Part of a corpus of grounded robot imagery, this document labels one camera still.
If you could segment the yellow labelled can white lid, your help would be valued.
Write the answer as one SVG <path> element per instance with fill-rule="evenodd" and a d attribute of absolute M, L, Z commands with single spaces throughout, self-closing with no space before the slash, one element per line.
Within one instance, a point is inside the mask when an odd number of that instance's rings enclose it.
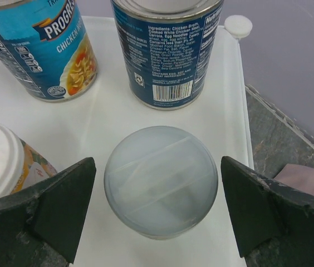
<path fill-rule="evenodd" d="M 0 197 L 19 192 L 57 174 L 40 153 L 0 125 Z"/>

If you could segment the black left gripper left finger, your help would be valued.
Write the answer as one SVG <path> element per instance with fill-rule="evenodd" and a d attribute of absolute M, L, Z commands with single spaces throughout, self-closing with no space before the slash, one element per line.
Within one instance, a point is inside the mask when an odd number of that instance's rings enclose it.
<path fill-rule="evenodd" d="M 96 175 L 87 157 L 0 198 L 0 266 L 69 266 L 75 261 Z"/>

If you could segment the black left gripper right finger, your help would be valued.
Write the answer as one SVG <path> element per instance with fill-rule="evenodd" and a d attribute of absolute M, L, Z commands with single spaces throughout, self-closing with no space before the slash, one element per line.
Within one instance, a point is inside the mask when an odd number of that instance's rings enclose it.
<path fill-rule="evenodd" d="M 247 266 L 314 266 L 314 196 L 221 160 L 239 256 Z"/>

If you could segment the green labelled can white lid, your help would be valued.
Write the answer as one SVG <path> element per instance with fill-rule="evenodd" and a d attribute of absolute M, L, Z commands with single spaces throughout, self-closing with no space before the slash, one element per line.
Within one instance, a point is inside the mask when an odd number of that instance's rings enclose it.
<path fill-rule="evenodd" d="M 105 167 L 104 190 L 123 224 L 149 239 L 168 240 L 206 217 L 218 192 L 218 171 L 194 135 L 151 126 L 114 148 Z"/>

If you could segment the blue chicken noodle soup can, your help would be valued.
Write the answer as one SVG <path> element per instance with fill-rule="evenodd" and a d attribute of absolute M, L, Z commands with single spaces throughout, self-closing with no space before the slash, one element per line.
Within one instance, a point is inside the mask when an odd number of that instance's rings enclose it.
<path fill-rule="evenodd" d="M 0 1 L 0 61 L 46 102 L 82 95 L 98 74 L 75 0 Z"/>

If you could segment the blue labelled open-top can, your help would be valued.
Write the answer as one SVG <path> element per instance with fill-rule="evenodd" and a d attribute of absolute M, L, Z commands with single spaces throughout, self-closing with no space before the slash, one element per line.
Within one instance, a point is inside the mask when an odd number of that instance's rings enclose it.
<path fill-rule="evenodd" d="M 204 88 L 223 1 L 112 1 L 132 93 L 157 110 Z"/>

